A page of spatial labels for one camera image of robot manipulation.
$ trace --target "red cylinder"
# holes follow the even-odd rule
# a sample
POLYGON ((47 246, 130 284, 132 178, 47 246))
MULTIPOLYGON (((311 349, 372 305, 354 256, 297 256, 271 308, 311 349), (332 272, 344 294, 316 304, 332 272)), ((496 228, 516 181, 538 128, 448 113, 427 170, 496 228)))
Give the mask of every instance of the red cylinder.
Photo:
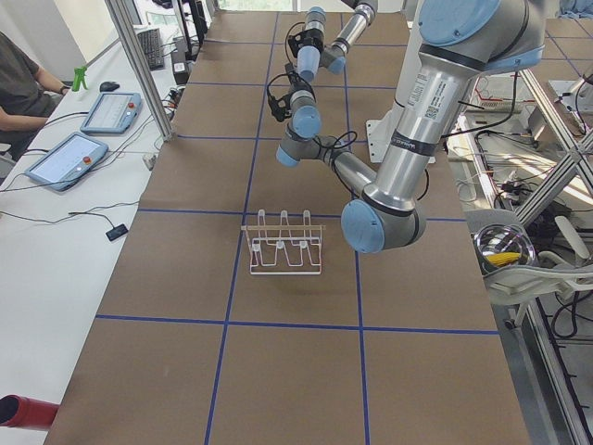
POLYGON ((59 405, 21 396, 0 399, 0 426, 48 431, 59 405))

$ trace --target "yellow corn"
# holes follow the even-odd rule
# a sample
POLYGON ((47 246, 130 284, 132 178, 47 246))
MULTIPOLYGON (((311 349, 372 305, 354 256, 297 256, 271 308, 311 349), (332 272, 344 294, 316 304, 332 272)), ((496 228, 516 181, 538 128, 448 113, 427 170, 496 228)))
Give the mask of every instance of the yellow corn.
POLYGON ((511 264, 521 258, 521 254, 517 252, 502 252, 488 255, 486 259, 497 267, 502 267, 511 264))

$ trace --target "green clip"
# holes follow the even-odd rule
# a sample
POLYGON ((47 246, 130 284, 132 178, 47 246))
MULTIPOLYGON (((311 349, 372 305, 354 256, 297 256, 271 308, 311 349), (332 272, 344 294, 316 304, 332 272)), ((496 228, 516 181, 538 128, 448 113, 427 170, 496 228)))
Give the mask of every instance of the green clip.
POLYGON ((84 75, 86 74, 86 67, 80 67, 74 69, 74 81, 72 82, 72 91, 78 91, 81 89, 81 83, 85 90, 88 90, 86 82, 84 81, 84 75))

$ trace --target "tablet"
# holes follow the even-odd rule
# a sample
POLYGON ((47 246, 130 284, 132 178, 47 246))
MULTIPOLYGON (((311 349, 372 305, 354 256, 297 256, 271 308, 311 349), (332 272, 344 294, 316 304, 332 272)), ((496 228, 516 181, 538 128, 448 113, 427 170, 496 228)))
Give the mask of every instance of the tablet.
POLYGON ((73 133, 31 165, 25 175, 54 190, 66 190, 90 171, 107 150, 107 144, 73 133))
POLYGON ((132 125, 141 104, 138 93, 101 93, 82 123, 81 132, 122 134, 132 125))

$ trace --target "qr code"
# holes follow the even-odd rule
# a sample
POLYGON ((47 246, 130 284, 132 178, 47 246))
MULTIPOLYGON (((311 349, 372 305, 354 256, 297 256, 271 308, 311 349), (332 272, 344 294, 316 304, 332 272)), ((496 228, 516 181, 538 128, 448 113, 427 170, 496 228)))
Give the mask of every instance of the qr code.
POLYGON ((438 114, 438 108, 436 107, 428 107, 424 116, 428 119, 436 119, 436 115, 438 114))

